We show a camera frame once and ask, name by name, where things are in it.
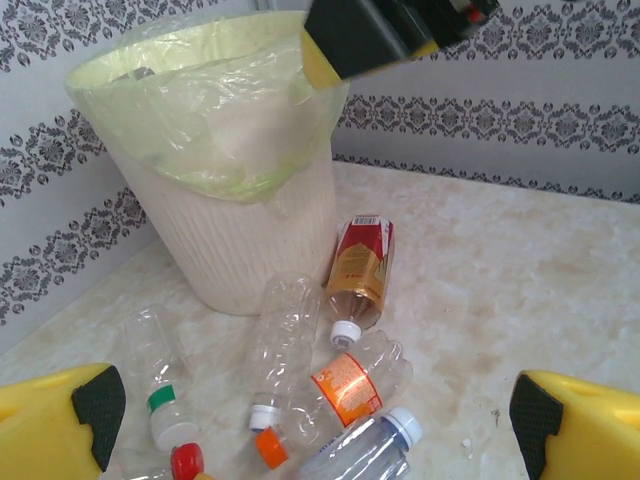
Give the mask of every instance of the wallpaper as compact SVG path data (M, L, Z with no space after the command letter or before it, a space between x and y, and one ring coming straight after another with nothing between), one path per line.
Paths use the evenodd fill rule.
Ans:
M0 354L155 238L66 73L134 25L247 0L0 0Z
M640 203L640 0L500 3L470 41L355 81L336 160Z

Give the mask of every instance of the white trash can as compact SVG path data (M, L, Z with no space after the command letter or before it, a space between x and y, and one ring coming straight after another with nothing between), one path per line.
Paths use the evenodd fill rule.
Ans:
M194 292L224 313L258 314L273 274L322 283L332 261L330 135L347 87L304 79L303 19L171 18L67 77Z

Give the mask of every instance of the black rubber pad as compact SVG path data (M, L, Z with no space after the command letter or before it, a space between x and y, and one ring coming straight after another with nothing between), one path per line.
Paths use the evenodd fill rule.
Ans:
M113 365L71 394L71 402L81 425L93 431L91 453L104 472L120 430L126 398L118 369Z
M509 405L509 416L524 458L529 478L539 480L547 465L545 443L557 435L562 423L562 403L553 398L527 375L516 382Z

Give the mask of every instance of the bottle label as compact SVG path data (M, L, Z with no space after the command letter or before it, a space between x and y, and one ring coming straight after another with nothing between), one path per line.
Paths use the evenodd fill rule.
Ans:
M159 388L147 399L147 409L149 410L149 415L155 412L158 408L160 408L165 403L173 402L176 399L176 393L173 391L173 385L165 385L164 387Z
M340 355L311 379L322 390L345 427L382 408L375 385L362 365L349 353Z
M393 223L379 215L358 215L349 222L338 244L327 293L350 290L384 306L395 240Z

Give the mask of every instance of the red bottle cap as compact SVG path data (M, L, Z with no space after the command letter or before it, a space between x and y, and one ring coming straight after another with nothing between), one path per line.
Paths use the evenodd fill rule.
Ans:
M197 443L187 443L171 452L171 472L174 480L194 480L204 472L204 457Z

